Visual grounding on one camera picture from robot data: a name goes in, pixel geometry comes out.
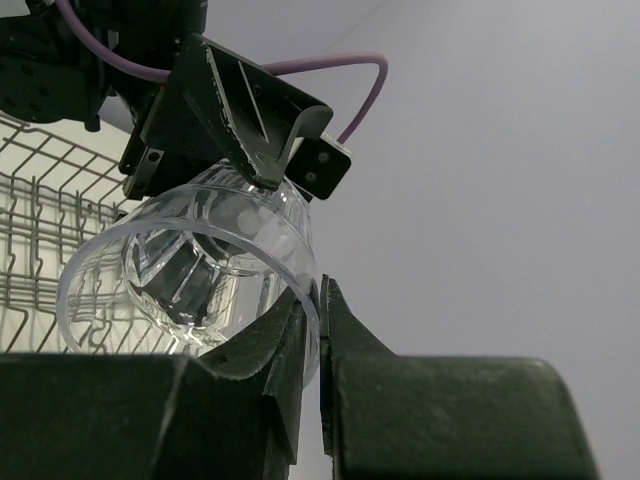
wire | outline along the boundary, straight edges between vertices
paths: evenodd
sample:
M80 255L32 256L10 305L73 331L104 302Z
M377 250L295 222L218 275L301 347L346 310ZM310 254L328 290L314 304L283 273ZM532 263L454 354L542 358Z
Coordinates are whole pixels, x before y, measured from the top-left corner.
M169 70L146 67L138 63L127 60L103 45L84 26L78 18L70 0L55 0L60 15L65 20L71 31L78 37L78 40L100 60L113 68L120 70L132 77L147 80L149 82L164 84L171 73ZM338 137L340 143L345 143L357 130L371 107L377 100L382 87L389 74L389 62L380 53L348 53L327 55L321 57L303 58L299 60L288 60L286 62L271 63L263 65L263 68L275 76L290 75L293 73L312 72L335 67L345 67L350 65L377 65L378 76L373 84L371 93L367 96L364 104L356 114L353 121L347 126L345 131Z

gray wall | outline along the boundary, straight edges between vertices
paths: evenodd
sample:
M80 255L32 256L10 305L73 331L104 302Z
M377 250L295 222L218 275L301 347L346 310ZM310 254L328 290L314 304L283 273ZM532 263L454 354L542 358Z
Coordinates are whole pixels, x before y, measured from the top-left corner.
M569 383L603 478L638 478L640 2L389 1L334 51L389 84L314 205L320 267L390 347L524 355ZM297 77L344 126L365 67ZM300 467L330 478L317 385Z

dish rack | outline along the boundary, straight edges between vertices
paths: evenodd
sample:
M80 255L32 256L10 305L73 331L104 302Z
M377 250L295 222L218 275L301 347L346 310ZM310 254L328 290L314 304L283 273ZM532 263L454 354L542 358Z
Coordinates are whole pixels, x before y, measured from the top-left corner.
M80 245L136 202L122 194L117 161L46 127L2 115L0 139L0 353L67 353L55 318L58 278ZM146 335L134 324L154 328L143 318L124 329L122 318L101 320L117 321L123 342ZM159 338L144 353L178 348Z

clear glass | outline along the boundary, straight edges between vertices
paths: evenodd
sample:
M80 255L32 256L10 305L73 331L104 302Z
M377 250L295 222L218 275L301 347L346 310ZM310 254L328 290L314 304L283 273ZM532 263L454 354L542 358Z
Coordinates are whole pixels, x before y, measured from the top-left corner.
M248 184L227 162L153 198L89 240L66 265L57 318L81 353L189 353L226 342L291 287L319 323L309 204L285 180Z

wire rack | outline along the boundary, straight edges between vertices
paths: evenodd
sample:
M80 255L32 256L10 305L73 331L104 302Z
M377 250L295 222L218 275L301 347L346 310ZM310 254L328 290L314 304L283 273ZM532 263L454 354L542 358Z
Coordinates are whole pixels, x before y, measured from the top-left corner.
M62 269L80 245L136 203L124 198L111 158L4 115L0 138L0 353L66 353L55 319ZM131 332L140 335L132 328L137 323L151 329L140 318L101 320L130 325L123 342ZM159 339L152 351L159 348L176 345Z

